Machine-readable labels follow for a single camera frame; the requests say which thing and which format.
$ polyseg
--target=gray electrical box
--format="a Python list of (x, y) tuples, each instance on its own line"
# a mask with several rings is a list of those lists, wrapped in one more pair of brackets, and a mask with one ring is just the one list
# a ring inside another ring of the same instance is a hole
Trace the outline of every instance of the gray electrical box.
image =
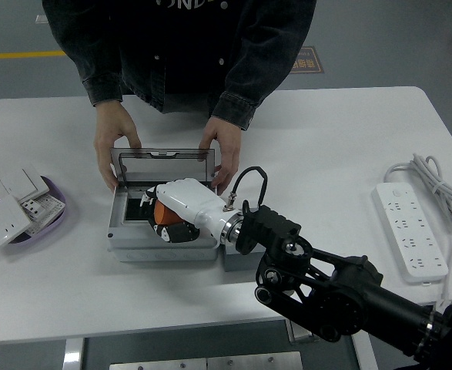
[(109, 221), (109, 250), (121, 262), (202, 261), (217, 258), (218, 243), (207, 230), (198, 239), (167, 243), (149, 223), (153, 217), (140, 207), (145, 190), (161, 183), (192, 177), (211, 187), (214, 150), (111, 149), (119, 185)]

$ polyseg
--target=light switch panel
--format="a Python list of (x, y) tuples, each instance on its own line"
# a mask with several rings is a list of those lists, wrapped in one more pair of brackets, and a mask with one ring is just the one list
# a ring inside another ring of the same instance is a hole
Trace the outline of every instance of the light switch panel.
[(12, 195), (19, 203), (23, 203), (48, 191), (48, 185), (31, 164), (0, 179), (0, 200)]
[(0, 182), (7, 190), (7, 193), (13, 195), (17, 200), (26, 197), (31, 198), (31, 194), (37, 190), (23, 169), (9, 173), (1, 178)]

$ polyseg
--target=black cable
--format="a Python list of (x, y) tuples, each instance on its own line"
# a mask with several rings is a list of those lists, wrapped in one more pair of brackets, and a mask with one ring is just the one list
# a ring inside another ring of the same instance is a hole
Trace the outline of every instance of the black cable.
[(234, 183), (233, 186), (233, 191), (232, 193), (236, 194), (236, 191), (238, 189), (238, 185), (239, 182), (241, 181), (241, 179), (248, 173), (251, 171), (256, 171), (260, 174), (260, 176), (263, 178), (263, 183), (262, 183), (262, 189), (259, 192), (259, 197), (258, 197), (258, 208), (259, 206), (262, 204), (263, 202), (263, 198), (265, 197), (265, 192), (266, 192), (266, 184), (268, 181), (268, 176), (266, 175), (266, 172), (262, 169), (262, 167), (260, 166), (252, 166), (252, 167), (248, 167), (246, 168), (236, 179), (236, 182)]

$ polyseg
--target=black denim jacket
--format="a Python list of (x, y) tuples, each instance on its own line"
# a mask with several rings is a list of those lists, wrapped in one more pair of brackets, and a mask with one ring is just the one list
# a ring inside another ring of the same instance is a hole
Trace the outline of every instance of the black denim jacket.
[(209, 114), (248, 128), (255, 109), (286, 78), (306, 38), (316, 0), (43, 0), (57, 43), (75, 62), (93, 105), (122, 101), (120, 83), (162, 111), (171, 12), (207, 11)]

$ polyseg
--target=transparent box lid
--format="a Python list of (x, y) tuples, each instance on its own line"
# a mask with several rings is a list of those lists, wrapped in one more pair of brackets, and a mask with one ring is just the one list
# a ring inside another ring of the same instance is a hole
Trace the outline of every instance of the transparent box lid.
[(214, 149), (112, 148), (119, 186), (153, 187), (192, 177), (210, 186), (214, 177)]

